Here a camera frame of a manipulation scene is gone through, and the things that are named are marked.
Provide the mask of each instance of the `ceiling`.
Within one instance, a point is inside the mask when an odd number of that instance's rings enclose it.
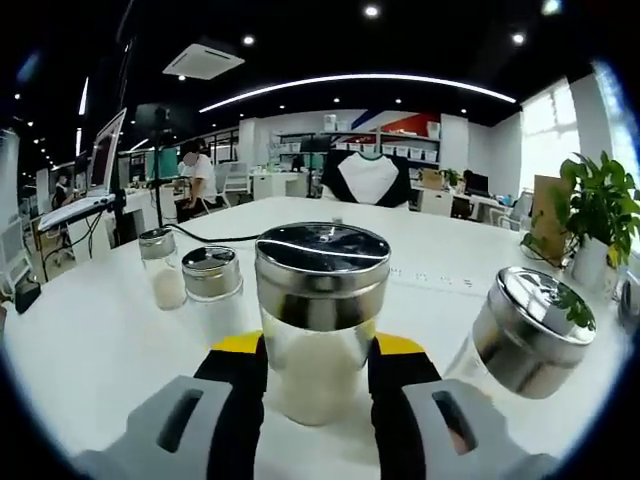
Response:
[[[33,12],[30,3],[25,0],[21,8]],[[378,18],[363,15],[368,3],[379,7]],[[37,18],[14,34],[17,48],[8,61],[13,74],[0,84],[2,102],[20,119],[14,119],[13,126],[22,139],[20,168],[26,173],[49,161],[73,160],[77,127],[85,132],[83,148],[90,146],[99,126],[117,113],[118,74],[125,60],[126,106],[184,106],[194,113],[203,133],[212,130],[213,123],[217,128],[237,125],[240,113],[249,118],[332,109],[334,97],[341,99],[340,108],[456,115],[464,108],[470,121],[492,126],[515,113],[518,105],[448,86],[389,80],[305,85],[203,114],[197,111],[263,86],[349,73],[456,80],[520,102],[563,75],[578,78],[589,71],[586,50],[576,43],[565,16],[543,16],[541,4],[542,0],[181,0],[160,5],[136,0],[124,22],[129,5],[124,0],[104,2],[99,11],[94,6],[79,10],[75,5],[43,4]],[[512,41],[517,32],[526,36],[521,46]],[[247,34],[256,40],[250,47],[242,44]],[[210,81],[181,82],[162,74],[171,60],[203,36],[245,63]],[[77,112],[87,76],[88,110],[81,118]],[[20,100],[13,99],[15,92],[20,92]],[[401,105],[396,98],[402,99]],[[27,121],[34,125],[28,127]],[[122,148],[147,135],[127,122]],[[33,144],[35,138],[45,138],[45,153],[40,152],[42,143]]]

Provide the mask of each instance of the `glass jar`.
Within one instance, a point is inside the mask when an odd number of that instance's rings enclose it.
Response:
[[[445,378],[470,383],[496,407],[521,411],[532,399],[556,392],[578,366],[595,337],[568,318],[594,322],[584,300],[544,273],[500,270]]]
[[[382,308],[390,254],[381,237],[332,223],[285,225],[256,241],[270,366],[266,400],[287,417],[322,425],[352,404]]]
[[[226,336],[244,333],[242,275],[235,250],[208,245],[182,258],[189,323],[198,339],[211,347]]]
[[[180,307],[187,296],[173,232],[165,227],[144,232],[138,246],[156,305],[162,310]]]

